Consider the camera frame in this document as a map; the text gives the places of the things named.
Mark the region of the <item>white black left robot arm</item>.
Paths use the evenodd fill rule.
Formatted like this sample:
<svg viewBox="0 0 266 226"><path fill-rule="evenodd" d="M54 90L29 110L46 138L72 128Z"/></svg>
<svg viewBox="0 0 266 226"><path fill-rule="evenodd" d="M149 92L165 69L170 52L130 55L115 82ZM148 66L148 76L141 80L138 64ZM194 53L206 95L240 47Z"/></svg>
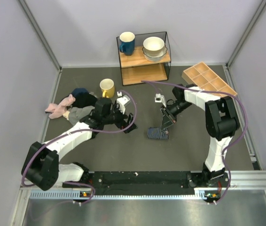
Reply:
<svg viewBox="0 0 266 226"><path fill-rule="evenodd" d="M125 113L126 106L131 102L127 95L117 98L115 102L109 98L99 98L71 129L43 144L33 143L21 171L22 185L26 186L27 179L32 186L43 191L66 182L86 186L89 182L88 169L80 163L61 164L60 160L81 143L94 139L98 133L106 133L105 125L114 124L125 133L136 129L134 114Z"/></svg>

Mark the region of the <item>navy striped boxer underwear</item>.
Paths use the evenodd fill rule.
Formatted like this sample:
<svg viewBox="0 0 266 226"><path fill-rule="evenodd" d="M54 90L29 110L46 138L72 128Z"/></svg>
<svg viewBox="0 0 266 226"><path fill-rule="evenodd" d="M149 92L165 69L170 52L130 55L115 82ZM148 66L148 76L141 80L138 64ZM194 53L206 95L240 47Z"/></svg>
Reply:
<svg viewBox="0 0 266 226"><path fill-rule="evenodd" d="M167 140L169 132L167 129L161 129L160 127L150 127L147 130L147 137L154 140Z"/></svg>

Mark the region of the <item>wooden compartment tray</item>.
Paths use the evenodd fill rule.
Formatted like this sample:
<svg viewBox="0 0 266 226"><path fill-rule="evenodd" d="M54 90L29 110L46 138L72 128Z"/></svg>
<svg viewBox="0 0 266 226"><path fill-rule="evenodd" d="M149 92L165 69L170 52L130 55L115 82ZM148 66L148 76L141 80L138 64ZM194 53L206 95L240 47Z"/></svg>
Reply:
<svg viewBox="0 0 266 226"><path fill-rule="evenodd" d="M206 91L220 91L237 96L236 91L204 62L199 62L185 69L182 73L182 78L188 84L195 84Z"/></svg>

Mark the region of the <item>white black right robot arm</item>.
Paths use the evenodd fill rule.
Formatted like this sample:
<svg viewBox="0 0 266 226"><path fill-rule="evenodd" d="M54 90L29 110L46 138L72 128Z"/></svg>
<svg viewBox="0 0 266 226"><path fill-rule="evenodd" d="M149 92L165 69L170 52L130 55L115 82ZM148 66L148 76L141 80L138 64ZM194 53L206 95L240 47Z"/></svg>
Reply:
<svg viewBox="0 0 266 226"><path fill-rule="evenodd" d="M189 178L190 185L215 185L225 174L224 159L227 154L226 147L231 142L240 123L236 113L233 99L229 96L219 97L206 93L195 84L187 86L178 85L172 89L176 100L172 104L164 104L160 110L163 116L161 130L177 122L177 115L195 105L205 113L205 127L210 136L209 151L201 177Z"/></svg>

